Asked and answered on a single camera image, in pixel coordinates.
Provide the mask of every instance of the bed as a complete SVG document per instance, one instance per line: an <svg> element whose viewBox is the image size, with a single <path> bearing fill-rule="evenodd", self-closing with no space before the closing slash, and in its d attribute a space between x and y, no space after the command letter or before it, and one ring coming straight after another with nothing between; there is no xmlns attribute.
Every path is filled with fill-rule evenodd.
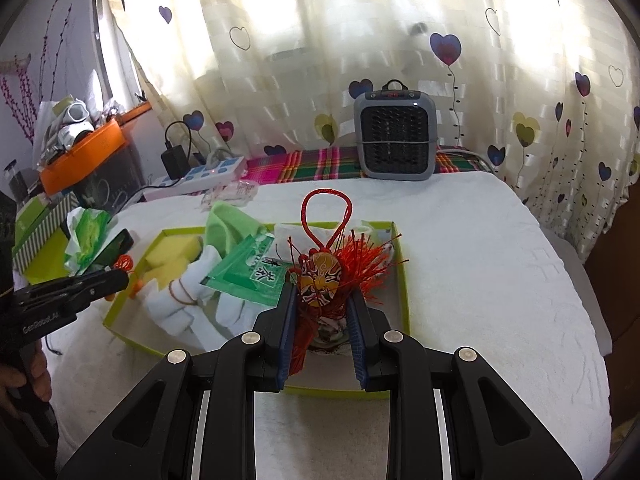
<svg viewBox="0 0 640 480"><path fill-rule="evenodd" d="M590 318L562 260L513 191L488 173L436 174L425 182L335 180L261 186L244 210L291 222L318 187L345 192L354 218L394 221L402 233L412 335L453 352L471 346L505 379L574 460L585 480L609 453L609 387ZM139 204L118 217L140 238L134 259L163 228L203 225L198 197ZM319 196L313 221L342 217ZM101 325L94 303L51 342L59 463L95 429L157 358ZM257 394L258 478L384 478L388 403Z"/></svg>

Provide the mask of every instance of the plaid blanket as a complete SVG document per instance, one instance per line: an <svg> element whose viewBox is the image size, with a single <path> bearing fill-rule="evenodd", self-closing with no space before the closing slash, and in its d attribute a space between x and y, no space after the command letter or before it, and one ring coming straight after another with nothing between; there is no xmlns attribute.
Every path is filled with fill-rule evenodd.
<svg viewBox="0 0 640 480"><path fill-rule="evenodd" d="M485 171L475 155L442 153L440 150L445 148L448 146L438 147L435 173ZM360 169L358 149L353 146L254 158L247 162L247 171L244 178L259 184L365 177Z"/></svg>

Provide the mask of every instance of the orange shelf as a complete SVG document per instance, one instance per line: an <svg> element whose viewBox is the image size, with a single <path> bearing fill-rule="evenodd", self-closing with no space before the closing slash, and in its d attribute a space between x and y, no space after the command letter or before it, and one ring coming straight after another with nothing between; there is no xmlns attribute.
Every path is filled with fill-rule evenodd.
<svg viewBox="0 0 640 480"><path fill-rule="evenodd" d="M127 139L112 119L42 170L44 191L50 196L77 184L126 145Z"/></svg>

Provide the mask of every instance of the white wall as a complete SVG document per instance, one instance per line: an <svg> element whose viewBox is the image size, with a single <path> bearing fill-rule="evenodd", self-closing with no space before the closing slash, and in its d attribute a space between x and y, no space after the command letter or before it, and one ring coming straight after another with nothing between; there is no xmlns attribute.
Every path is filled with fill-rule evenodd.
<svg viewBox="0 0 640 480"><path fill-rule="evenodd" d="M11 60L14 56L25 57L31 54L29 75L34 83L34 95L37 94L38 72L40 68L40 54L42 52L42 38L46 28L49 11L55 0L29 0L15 20L14 25L0 44L0 60ZM84 98L86 85L91 70L97 70L94 42L92 38L92 0L58 0L56 10L49 26L49 53L45 70L43 88L46 99L51 89L51 75L53 62L60 31L65 20L66 10L72 5L70 23L65 33L58 60L58 72L53 99L58 100L71 94L80 99ZM19 102L19 88L17 77L9 76L8 81ZM0 95L0 170L12 159L18 160L19 167L24 170L31 167L31 143L24 137L22 130L12 117L9 107ZM31 173L28 180L34 180ZM0 190L10 195L9 187L0 176Z"/></svg>

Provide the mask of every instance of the heater grille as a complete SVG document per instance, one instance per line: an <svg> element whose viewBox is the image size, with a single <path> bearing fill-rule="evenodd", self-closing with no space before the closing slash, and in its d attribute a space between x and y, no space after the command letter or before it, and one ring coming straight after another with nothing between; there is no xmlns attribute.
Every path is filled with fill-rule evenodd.
<svg viewBox="0 0 640 480"><path fill-rule="evenodd" d="M412 106L371 106L360 114L364 164L375 173L422 174L430 150L427 112Z"/></svg>

